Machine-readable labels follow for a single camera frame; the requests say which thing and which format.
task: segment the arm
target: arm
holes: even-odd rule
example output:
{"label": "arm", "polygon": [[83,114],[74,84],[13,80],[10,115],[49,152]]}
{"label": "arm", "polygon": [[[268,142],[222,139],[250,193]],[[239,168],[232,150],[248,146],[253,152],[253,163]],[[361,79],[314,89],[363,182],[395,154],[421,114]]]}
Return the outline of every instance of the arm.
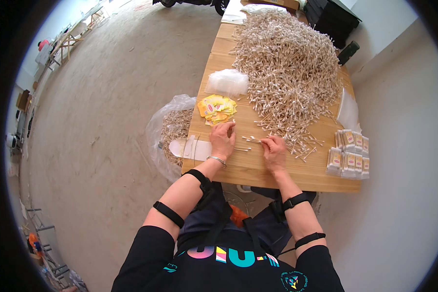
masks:
{"label": "arm", "polygon": [[[228,131],[233,129],[234,126],[235,122],[227,122],[212,127],[209,135],[212,144],[212,156],[227,161],[228,157],[232,155],[235,145],[235,133],[232,132],[228,137]],[[222,166],[219,160],[210,158],[195,167],[195,169],[212,181],[214,175]],[[200,182],[194,176],[184,175],[169,187],[159,199],[159,202],[174,210],[182,219],[185,219],[203,196],[199,185]],[[180,231],[180,228],[174,222],[154,208],[151,208],[147,214],[143,226],[160,227],[169,232],[174,241],[177,240]]]}
{"label": "arm", "polygon": [[[292,181],[292,178],[285,169],[285,155],[287,150],[284,139],[270,136],[269,139],[262,139],[261,142],[264,149],[264,161],[266,167],[271,171],[277,185],[279,186],[282,201],[285,202],[287,199],[301,194],[302,190],[300,190],[300,188]],[[286,210],[285,216],[295,241],[315,232],[323,232],[309,202],[302,202],[295,207]],[[326,239],[320,238],[297,248],[297,258],[304,251],[315,245],[326,246]]]}

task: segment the woman's left hand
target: woman's left hand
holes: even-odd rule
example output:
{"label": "woman's left hand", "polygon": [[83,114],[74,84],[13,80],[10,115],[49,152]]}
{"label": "woman's left hand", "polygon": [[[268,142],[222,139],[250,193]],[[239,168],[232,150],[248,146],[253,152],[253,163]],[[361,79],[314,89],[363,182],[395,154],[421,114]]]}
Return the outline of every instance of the woman's left hand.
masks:
{"label": "woman's left hand", "polygon": [[[235,122],[230,121],[212,127],[211,133],[209,134],[209,141],[212,145],[211,156],[216,156],[226,161],[230,155],[232,155],[235,145],[234,126]],[[229,130],[232,130],[230,137],[228,137]]]}

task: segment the motorcycle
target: motorcycle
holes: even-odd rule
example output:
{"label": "motorcycle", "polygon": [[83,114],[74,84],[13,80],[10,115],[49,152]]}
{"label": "motorcycle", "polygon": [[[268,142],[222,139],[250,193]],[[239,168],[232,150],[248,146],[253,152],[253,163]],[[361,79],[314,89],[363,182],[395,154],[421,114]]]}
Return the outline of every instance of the motorcycle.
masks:
{"label": "motorcycle", "polygon": [[194,5],[210,5],[216,8],[216,12],[219,15],[224,15],[224,11],[229,4],[229,0],[153,0],[153,5],[156,3],[162,3],[167,8],[175,5],[175,3],[190,3]]}

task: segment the black t-shirt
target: black t-shirt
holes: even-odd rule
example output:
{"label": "black t-shirt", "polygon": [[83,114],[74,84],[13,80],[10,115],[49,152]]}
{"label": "black t-shirt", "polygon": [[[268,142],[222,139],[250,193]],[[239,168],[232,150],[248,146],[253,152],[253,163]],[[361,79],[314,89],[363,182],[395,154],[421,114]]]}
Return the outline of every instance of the black t-shirt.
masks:
{"label": "black t-shirt", "polygon": [[250,236],[241,231],[222,231],[216,245],[200,253],[195,247],[174,257],[174,247],[167,231],[141,227],[112,292],[344,291],[323,245],[302,253],[295,268],[254,252]]}

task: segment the concrete floor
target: concrete floor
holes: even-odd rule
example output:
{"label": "concrete floor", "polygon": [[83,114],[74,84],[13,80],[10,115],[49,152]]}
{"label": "concrete floor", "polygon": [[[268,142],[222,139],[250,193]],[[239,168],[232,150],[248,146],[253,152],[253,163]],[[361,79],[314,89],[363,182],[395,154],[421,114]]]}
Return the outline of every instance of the concrete floor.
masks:
{"label": "concrete floor", "polygon": [[110,291],[148,210],[170,186],[149,158],[145,128],[173,96],[197,95],[220,26],[209,6],[133,10],[148,2],[114,11],[38,87],[21,162],[22,201],[29,195],[43,209],[65,264],[91,291]]}

